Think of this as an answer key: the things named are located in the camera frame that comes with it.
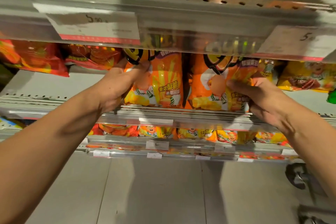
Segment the price tag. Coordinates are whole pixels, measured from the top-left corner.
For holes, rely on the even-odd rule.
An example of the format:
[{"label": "price tag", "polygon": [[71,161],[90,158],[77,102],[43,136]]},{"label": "price tag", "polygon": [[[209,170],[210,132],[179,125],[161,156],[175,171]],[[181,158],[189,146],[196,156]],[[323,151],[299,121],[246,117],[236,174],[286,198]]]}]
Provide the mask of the price tag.
[{"label": "price tag", "polygon": [[238,162],[253,162],[254,161],[254,159],[252,159],[252,158],[238,158],[238,160],[237,160]]},{"label": "price tag", "polygon": [[173,125],[174,120],[139,118],[139,122],[141,125]]},{"label": "price tag", "polygon": [[196,155],[195,159],[196,160],[210,160],[210,156]]},{"label": "price tag", "polygon": [[281,155],[284,155],[284,156],[297,156],[298,154],[293,149],[283,149]]},{"label": "price tag", "polygon": [[63,40],[140,45],[134,12],[34,3]]},{"label": "price tag", "polygon": [[87,140],[87,137],[84,138],[84,140],[81,142],[81,144],[89,144],[89,141]]},{"label": "price tag", "polygon": [[257,52],[298,56],[307,61],[321,61],[335,49],[335,29],[276,26]]},{"label": "price tag", "polygon": [[94,157],[108,158],[110,156],[110,152],[109,151],[102,151],[102,150],[94,150],[93,151],[93,156]]},{"label": "price tag", "polygon": [[216,153],[234,153],[236,151],[236,146],[227,144],[215,144]]},{"label": "price tag", "polygon": [[169,150],[169,142],[160,142],[160,141],[149,140],[149,141],[146,142],[146,149],[147,150],[167,151],[167,150]]},{"label": "price tag", "polygon": [[147,153],[147,158],[162,158],[162,154],[158,152]]}]

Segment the floor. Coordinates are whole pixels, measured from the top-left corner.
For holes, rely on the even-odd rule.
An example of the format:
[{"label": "floor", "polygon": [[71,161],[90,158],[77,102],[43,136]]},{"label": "floor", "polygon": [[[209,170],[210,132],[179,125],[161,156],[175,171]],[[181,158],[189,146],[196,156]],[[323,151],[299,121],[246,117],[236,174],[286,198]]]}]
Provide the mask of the floor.
[{"label": "floor", "polygon": [[27,224],[294,224],[299,203],[313,202],[285,168],[74,153]]}]

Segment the forearm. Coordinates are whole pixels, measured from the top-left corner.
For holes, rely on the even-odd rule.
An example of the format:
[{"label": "forearm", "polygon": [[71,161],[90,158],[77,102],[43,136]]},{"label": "forearm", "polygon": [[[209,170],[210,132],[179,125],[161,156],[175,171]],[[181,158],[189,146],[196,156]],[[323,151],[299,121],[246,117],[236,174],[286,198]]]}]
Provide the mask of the forearm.
[{"label": "forearm", "polygon": [[0,144],[0,224],[23,223],[101,114],[85,90]]},{"label": "forearm", "polygon": [[336,197],[336,130],[313,111],[296,105],[286,116],[286,137],[314,174]]}]

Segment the hand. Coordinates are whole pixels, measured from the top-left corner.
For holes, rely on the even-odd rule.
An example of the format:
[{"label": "hand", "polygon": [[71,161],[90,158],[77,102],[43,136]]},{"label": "hand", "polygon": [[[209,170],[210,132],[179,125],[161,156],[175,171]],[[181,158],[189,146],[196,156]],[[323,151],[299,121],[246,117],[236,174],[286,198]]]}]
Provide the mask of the hand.
[{"label": "hand", "polygon": [[121,60],[99,82],[89,88],[95,96],[98,96],[102,114],[118,107],[122,95],[130,90],[135,80],[143,75],[149,67],[149,61],[145,61],[134,66],[131,71],[124,73],[126,63],[126,59]]},{"label": "hand", "polygon": [[254,86],[229,80],[226,85],[231,90],[250,97],[250,111],[259,119],[275,126],[285,135],[292,133],[293,128],[288,123],[288,116],[294,111],[298,112],[298,108],[302,106],[260,73],[253,75],[252,83]]}]

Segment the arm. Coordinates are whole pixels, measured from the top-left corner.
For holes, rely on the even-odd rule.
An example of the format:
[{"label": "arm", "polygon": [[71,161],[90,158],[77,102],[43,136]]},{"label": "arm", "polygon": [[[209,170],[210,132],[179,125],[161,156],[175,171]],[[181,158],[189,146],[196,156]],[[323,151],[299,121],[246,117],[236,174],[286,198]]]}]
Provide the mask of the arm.
[{"label": "arm", "polygon": [[255,86],[232,80],[227,82],[227,86],[251,98],[251,112],[277,127],[336,197],[336,130],[266,78],[255,77],[253,81]]},{"label": "arm", "polygon": [[0,224],[24,223],[104,112],[115,109],[148,63],[112,68],[98,83],[0,144]]}]

